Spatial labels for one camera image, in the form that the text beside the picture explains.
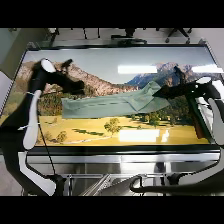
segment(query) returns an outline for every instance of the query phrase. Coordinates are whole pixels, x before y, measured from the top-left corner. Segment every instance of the folded cloth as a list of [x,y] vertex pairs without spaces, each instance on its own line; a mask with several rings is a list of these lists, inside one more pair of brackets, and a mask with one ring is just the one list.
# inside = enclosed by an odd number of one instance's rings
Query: folded cloth
[[132,92],[78,100],[62,98],[62,118],[102,118],[151,113],[170,105],[166,99],[152,96],[160,88],[152,81],[143,89]]

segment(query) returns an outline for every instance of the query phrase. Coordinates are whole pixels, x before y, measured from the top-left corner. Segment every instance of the sky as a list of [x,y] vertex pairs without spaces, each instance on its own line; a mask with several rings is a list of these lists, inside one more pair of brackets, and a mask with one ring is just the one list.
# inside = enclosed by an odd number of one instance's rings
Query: sky
[[28,51],[23,62],[47,58],[52,62],[73,62],[85,72],[123,84],[138,74],[118,74],[119,65],[154,65],[176,62],[194,66],[214,64],[205,47],[133,47]]

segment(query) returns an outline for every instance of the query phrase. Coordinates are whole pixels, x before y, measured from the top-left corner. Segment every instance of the mountain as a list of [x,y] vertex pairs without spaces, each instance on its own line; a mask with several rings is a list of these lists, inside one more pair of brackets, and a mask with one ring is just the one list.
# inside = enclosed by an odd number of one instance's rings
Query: mountain
[[[31,69],[34,64],[35,62],[29,61],[23,63],[20,67],[16,83],[18,88],[23,89],[23,91],[26,91],[27,89],[27,81],[31,76],[32,73]],[[60,70],[61,63],[54,62],[53,64],[57,69]],[[134,86],[117,85],[104,81],[95,75],[83,71],[75,64],[71,64],[71,66],[69,67],[68,74],[69,78],[72,79],[73,81],[82,80],[85,83],[85,90],[86,90],[85,92],[87,93],[88,96],[91,97],[116,94],[120,92],[130,92],[138,89],[137,87]],[[57,89],[58,89],[57,85],[47,84],[44,93],[55,92]]]
[[178,66],[182,72],[185,73],[187,82],[192,82],[203,76],[219,77],[219,74],[214,73],[194,73],[192,71],[192,65],[179,65],[175,62],[158,63],[156,64],[157,73],[155,74],[140,74],[135,76],[132,80],[127,82],[127,85],[138,86],[143,88],[148,82],[155,81],[160,86],[176,86],[180,83],[179,77],[175,74],[174,67]]

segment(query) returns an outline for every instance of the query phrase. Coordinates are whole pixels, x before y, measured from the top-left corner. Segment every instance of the black border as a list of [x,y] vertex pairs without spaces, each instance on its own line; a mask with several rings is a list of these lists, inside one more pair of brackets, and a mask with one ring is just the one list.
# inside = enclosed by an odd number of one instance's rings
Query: black border
[[[21,67],[23,59],[27,51],[39,51],[39,50],[62,50],[62,49],[89,49],[89,48],[130,48],[130,47],[207,47],[212,59],[216,63],[209,47],[206,43],[202,44],[126,44],[126,45],[78,45],[78,46],[55,46],[52,47],[52,42],[49,42],[48,47],[32,48],[28,47],[24,51],[19,66],[16,70],[14,81],[17,77],[18,71]],[[48,146],[48,149],[52,156],[93,156],[93,155],[155,155],[155,154],[200,154],[200,153],[218,153],[220,148],[215,144],[190,144],[190,145],[131,145],[131,146]],[[45,146],[34,146],[29,151],[29,156],[47,156]]]

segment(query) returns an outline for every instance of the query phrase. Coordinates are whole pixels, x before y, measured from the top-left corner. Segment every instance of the green cloth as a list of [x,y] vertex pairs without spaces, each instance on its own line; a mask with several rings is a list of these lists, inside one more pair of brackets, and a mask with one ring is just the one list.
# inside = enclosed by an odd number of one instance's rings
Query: green cloth
[[152,96],[160,88],[152,81],[143,89],[132,92],[78,100],[62,98],[62,118],[102,118],[151,113],[170,105],[166,99]]

